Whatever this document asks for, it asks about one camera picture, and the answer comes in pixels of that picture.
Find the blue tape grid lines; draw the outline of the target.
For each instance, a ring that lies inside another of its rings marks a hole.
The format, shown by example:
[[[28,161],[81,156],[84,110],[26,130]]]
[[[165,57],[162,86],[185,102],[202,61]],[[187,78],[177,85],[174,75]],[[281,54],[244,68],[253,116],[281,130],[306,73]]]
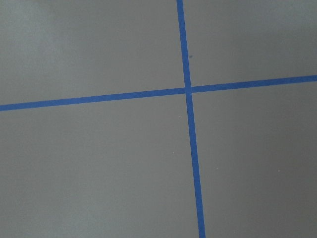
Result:
[[[129,99],[138,99],[138,98],[162,97],[162,96],[169,96],[169,95],[185,95],[190,151],[191,151],[191,164],[192,164],[192,172],[193,172],[194,191],[195,191],[195,205],[196,205],[196,214],[197,214],[197,222],[198,222],[198,233],[199,233],[199,237],[204,238],[206,237],[206,229],[205,229],[203,196],[202,196],[202,190],[201,190],[197,137],[196,137],[196,128],[195,128],[193,94],[203,93],[203,92],[213,92],[213,91],[225,91],[225,90],[234,90],[234,89],[245,89],[245,88],[315,82],[317,80],[317,77],[316,75],[308,75],[308,76],[297,76],[297,77],[286,77],[286,78],[276,78],[276,79],[253,80],[253,81],[193,86],[191,82],[191,75],[190,75],[188,42],[187,42],[187,34],[186,34],[186,21],[185,21],[183,1],[178,0],[176,2],[176,6],[177,6],[179,36],[180,36],[180,48],[181,48],[181,56],[182,56],[184,87],[98,95],[98,96],[89,96],[89,97],[44,100],[44,101],[37,101],[37,102],[6,104],[6,105],[1,105],[0,109],[1,111],[15,111],[15,110],[24,110],[24,109],[47,108],[47,107],[56,107],[56,106],[77,105],[77,104],[87,104],[87,103],[97,103],[97,102],[107,102],[107,101],[119,101],[119,100],[129,100]]]

